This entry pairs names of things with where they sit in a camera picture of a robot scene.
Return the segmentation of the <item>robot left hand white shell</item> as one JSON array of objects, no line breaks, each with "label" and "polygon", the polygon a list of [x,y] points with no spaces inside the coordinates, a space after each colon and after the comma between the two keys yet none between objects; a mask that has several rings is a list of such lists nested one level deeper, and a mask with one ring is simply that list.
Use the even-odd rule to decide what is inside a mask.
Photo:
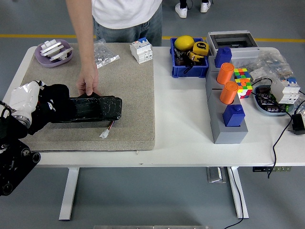
[{"label": "robot left hand white shell", "polygon": [[46,87],[42,81],[32,81],[14,89],[9,102],[12,116],[29,127],[32,122],[31,114],[36,110],[39,101],[39,93]]}]

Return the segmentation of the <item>person's right hand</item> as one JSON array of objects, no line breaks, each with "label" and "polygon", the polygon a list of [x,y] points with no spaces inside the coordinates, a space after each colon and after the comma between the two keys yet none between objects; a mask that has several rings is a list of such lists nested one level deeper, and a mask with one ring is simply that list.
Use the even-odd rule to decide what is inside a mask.
[{"label": "person's right hand", "polygon": [[82,64],[79,78],[76,82],[78,95],[92,95],[92,93],[100,94],[98,84],[99,75],[96,64],[94,62]]}]

